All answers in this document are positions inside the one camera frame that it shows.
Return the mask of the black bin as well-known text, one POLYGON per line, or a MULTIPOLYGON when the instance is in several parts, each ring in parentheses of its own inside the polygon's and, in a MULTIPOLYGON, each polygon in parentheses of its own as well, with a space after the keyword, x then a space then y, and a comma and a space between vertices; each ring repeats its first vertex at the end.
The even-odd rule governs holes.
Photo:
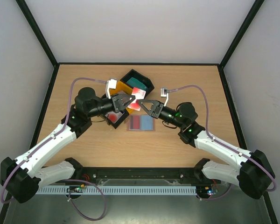
POLYGON ((108 112, 100 117, 107 122, 109 126, 117 129, 129 116, 129 112, 125 109, 122 112, 108 112))
POLYGON ((132 89, 136 87, 144 90, 146 92, 145 97, 154 90, 152 81, 134 69, 131 69, 127 74, 125 74, 120 81, 132 89))

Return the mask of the yellow bin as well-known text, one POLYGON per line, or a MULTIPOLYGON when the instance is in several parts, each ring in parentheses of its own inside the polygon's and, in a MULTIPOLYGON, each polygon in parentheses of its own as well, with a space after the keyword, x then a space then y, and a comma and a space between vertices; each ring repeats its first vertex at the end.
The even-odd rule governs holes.
MULTIPOLYGON (((127 84, 117 80, 117 86, 115 90, 110 90, 111 96, 117 95, 117 94, 128 94, 130 95, 132 93, 132 88, 129 87, 127 84)), ((106 94, 101 96, 101 98, 107 98, 106 94)))

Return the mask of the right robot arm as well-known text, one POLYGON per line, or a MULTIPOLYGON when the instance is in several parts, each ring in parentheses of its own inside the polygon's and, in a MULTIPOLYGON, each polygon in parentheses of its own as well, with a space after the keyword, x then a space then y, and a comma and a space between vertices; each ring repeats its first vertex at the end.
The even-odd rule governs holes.
POLYGON ((149 116, 179 128, 178 135, 183 143, 224 161, 224 164, 209 159, 199 161, 194 171, 198 182, 203 183, 208 179, 228 182, 253 199, 260 199, 268 191, 275 174, 266 155, 260 150, 251 152, 236 147, 207 132, 196 122, 198 115, 191 102, 180 103, 176 109, 157 100, 142 99, 138 103, 149 116))

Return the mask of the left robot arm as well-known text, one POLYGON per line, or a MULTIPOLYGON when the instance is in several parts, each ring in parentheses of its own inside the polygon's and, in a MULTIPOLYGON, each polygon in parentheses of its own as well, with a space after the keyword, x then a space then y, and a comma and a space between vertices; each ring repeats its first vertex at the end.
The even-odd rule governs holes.
POLYGON ((135 100, 135 96, 114 94, 107 98, 96 96, 91 87, 79 90, 61 123, 45 139, 15 159, 0 163, 0 183, 14 200, 25 203, 38 189, 54 182, 69 179, 75 166, 64 161, 52 167, 43 165, 62 148, 79 138, 91 125, 91 118, 109 112, 120 112, 135 100))

